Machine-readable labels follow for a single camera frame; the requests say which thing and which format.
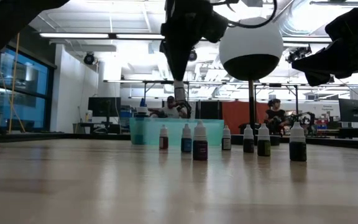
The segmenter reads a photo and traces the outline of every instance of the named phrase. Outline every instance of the black cable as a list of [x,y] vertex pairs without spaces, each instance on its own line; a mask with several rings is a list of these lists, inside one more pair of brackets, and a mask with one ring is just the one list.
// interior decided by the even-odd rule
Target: black cable
[[[230,2],[228,1],[224,1],[224,2],[217,2],[217,3],[214,3],[213,6],[220,6],[220,5],[223,5],[223,4],[227,4],[229,5]],[[262,22],[260,24],[257,24],[257,25],[247,25],[247,24],[241,24],[240,22],[234,22],[234,21],[229,21],[229,27],[232,27],[232,26],[238,26],[238,27],[242,27],[242,28],[248,28],[248,29],[256,29],[256,28],[259,28],[259,27],[262,27],[266,24],[268,24],[270,21],[272,21],[276,15],[276,11],[277,11],[277,0],[273,0],[273,5],[274,5],[274,8],[273,8],[273,13],[272,15],[269,17],[269,19],[267,19],[265,22]]]

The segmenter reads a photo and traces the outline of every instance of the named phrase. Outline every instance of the small bottle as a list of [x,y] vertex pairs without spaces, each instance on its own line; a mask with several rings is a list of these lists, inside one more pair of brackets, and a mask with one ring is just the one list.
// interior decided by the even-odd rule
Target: small bottle
[[197,126],[194,128],[193,160],[208,160],[208,141],[206,140],[206,128],[202,120],[199,120]]
[[247,153],[254,153],[254,130],[251,125],[247,124],[244,130],[244,141],[242,143],[242,150]]
[[191,147],[191,129],[188,124],[185,124],[181,134],[180,150],[181,152],[191,152]]
[[290,159],[299,162],[307,160],[305,132],[299,122],[295,122],[291,128]]
[[270,135],[266,124],[258,130],[258,156],[270,156]]
[[168,149],[168,129],[162,125],[160,130],[160,149]]
[[227,125],[223,129],[222,150],[231,150],[231,133]]

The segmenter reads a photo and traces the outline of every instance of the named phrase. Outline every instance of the ceiling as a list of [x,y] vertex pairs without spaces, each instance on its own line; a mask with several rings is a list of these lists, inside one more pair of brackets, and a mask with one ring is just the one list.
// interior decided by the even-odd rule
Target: ceiling
[[[226,6],[214,8],[218,13],[233,19],[247,17],[269,17],[272,0],[263,0],[263,7],[232,5],[238,13]],[[262,0],[247,0],[255,4]],[[311,0],[278,0],[275,23],[283,35],[327,36],[324,25],[351,9],[346,6],[320,6]],[[158,34],[165,22],[165,0],[71,0],[60,9],[42,12],[30,25],[39,32],[114,32]],[[158,52],[159,41],[155,40],[51,40],[66,45],[79,59],[87,51],[95,51],[99,59],[108,62],[110,55],[119,56],[122,75],[125,79],[162,79],[167,70],[165,57]],[[219,61],[218,44],[200,42],[196,46],[197,61],[189,62],[185,79],[220,81],[230,80]],[[315,52],[324,45],[312,45]],[[283,50],[278,67],[262,82],[306,83],[303,73],[292,68],[285,61],[290,49]]]

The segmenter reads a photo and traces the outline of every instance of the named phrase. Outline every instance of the black shirt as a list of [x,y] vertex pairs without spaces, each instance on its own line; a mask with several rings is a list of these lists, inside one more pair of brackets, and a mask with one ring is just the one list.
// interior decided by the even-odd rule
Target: black shirt
[[282,120],[282,121],[284,121],[284,119],[285,119],[285,110],[278,110],[278,111],[267,110],[266,113],[268,115],[268,119],[272,119],[275,116],[280,118],[280,120]]

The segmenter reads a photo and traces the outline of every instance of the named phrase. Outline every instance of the black and white ball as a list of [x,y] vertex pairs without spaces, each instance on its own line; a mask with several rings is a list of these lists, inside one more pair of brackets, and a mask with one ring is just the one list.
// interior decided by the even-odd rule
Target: black and white ball
[[[243,19],[241,23],[256,25],[262,17]],[[283,38],[278,27],[269,22],[263,27],[246,29],[230,27],[221,39],[219,56],[224,69],[239,80],[258,80],[269,75],[283,53]]]

